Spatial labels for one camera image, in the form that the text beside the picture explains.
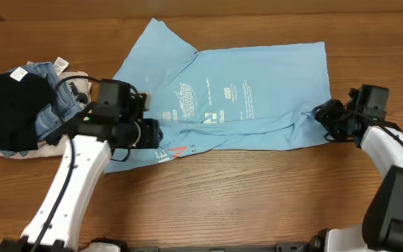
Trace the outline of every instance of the wooden table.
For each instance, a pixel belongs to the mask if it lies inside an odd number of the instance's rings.
[[[0,71],[60,56],[71,70],[111,78],[148,21],[0,22]],[[348,89],[363,83],[390,88],[388,119],[403,129],[402,13],[164,21],[199,50],[324,41],[332,96],[346,101]],[[0,241],[18,238],[33,218],[59,161],[0,157]],[[103,236],[132,246],[307,240],[326,227],[360,223],[380,182],[372,161],[352,143],[211,151],[102,176],[80,244]]]

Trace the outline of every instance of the white cloth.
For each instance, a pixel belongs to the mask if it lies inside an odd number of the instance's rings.
[[[85,73],[84,71],[76,71],[76,72],[67,71],[60,74],[59,79],[61,80],[69,76],[88,76],[88,74]],[[72,82],[74,83],[79,92],[82,92],[88,96],[88,102],[91,102],[91,96],[90,96],[91,82],[89,82],[87,79],[75,79],[72,80]],[[66,140],[68,140],[68,137],[63,136],[60,139],[59,144],[57,144],[56,146],[49,145],[46,143],[46,141],[42,141],[38,143],[38,150],[30,150],[24,157],[19,153],[16,153],[15,155],[8,158],[21,160],[27,158],[44,158],[44,157],[60,156],[63,155],[64,153],[64,149],[66,147],[65,146]]]
[[[85,73],[84,71],[76,71],[76,72],[67,71],[60,74],[59,79],[62,80],[69,76],[88,76],[88,73]],[[68,83],[70,82],[74,83],[79,92],[82,92],[85,95],[87,95],[88,102],[91,102],[91,96],[90,96],[91,82],[89,82],[87,79],[79,79],[79,78],[68,80]]]
[[[44,158],[44,157],[53,157],[58,155],[63,155],[64,149],[66,147],[66,140],[68,140],[67,136],[63,136],[59,144],[56,146],[49,145],[46,141],[42,141],[38,143],[38,150],[30,150],[27,155],[24,157],[20,155],[20,153],[16,153],[15,155],[9,157],[13,159],[27,159],[27,158]]]

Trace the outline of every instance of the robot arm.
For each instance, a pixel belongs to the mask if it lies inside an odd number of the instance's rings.
[[[72,141],[77,153],[73,175],[48,231],[41,240],[41,244],[52,246],[56,241],[62,241],[64,248],[77,251],[78,235],[83,215],[94,187],[111,159],[111,149],[107,141],[97,141],[95,136],[78,135]],[[27,237],[28,244],[33,244],[36,241],[55,200],[58,198],[68,174],[70,158],[71,149],[69,145],[66,145],[62,163],[49,188],[49,192],[34,219],[21,235],[22,237]]]
[[[387,128],[403,141],[403,134]],[[368,154],[382,178],[392,166],[403,168],[403,147],[378,126],[369,126],[362,139],[362,150]]]
[[[403,251],[403,134],[385,121],[388,90],[363,85],[349,95],[345,106],[331,100],[318,107],[316,120],[335,141],[352,138],[372,159],[383,183],[362,225],[319,233],[306,251]]]
[[[83,215],[112,152],[116,148],[159,146],[162,132],[158,122],[143,118],[143,112],[148,109],[147,102],[148,95],[138,93],[129,83],[101,81],[98,102],[88,104],[83,112],[53,132],[57,136],[69,135],[58,172],[21,238],[3,240],[1,252],[78,250]]]

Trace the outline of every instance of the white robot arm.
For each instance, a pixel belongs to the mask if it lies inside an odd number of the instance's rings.
[[[388,128],[403,141],[403,134]],[[368,154],[384,179],[391,167],[403,168],[403,147],[380,127],[368,127],[361,143],[362,150]],[[370,252],[362,236],[362,225],[342,230],[330,230],[325,239],[325,252]]]
[[[73,175],[50,222],[50,227],[41,240],[41,244],[52,246],[56,240],[60,240],[64,242],[65,248],[77,251],[82,218],[97,180],[111,159],[111,149],[107,141],[97,141],[95,136],[77,135],[72,141],[76,147]],[[28,237],[27,242],[30,244],[36,241],[55,200],[58,198],[68,174],[71,155],[71,149],[67,145],[62,163],[46,198],[34,219],[21,235],[22,237]]]

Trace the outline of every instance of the black mount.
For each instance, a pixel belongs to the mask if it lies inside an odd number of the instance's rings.
[[[362,225],[368,248],[403,251],[403,168],[392,166],[369,205]]]
[[[158,148],[163,137],[158,121],[143,118],[149,101],[148,94],[137,93],[129,83],[102,79],[98,101],[89,103],[47,136],[46,141],[58,143],[68,133],[70,137],[82,134],[97,137],[98,141],[107,140],[112,151]]]
[[[21,237],[17,241],[3,239],[0,243],[0,252],[29,252],[33,244],[27,243],[27,237]],[[39,245],[36,252],[75,252],[73,249],[64,248],[63,241],[55,241],[52,246]]]
[[[351,89],[349,92],[351,100],[346,105],[337,99],[331,99],[316,107],[315,119],[323,125],[333,141],[349,141],[349,138],[352,138],[355,145],[360,147],[369,124],[358,114],[401,132],[395,123],[385,121],[388,95],[387,88],[362,85],[359,90]]]
[[[274,250],[277,252],[323,252],[326,244],[326,235],[329,229],[320,230],[312,236],[309,242],[278,242]]]

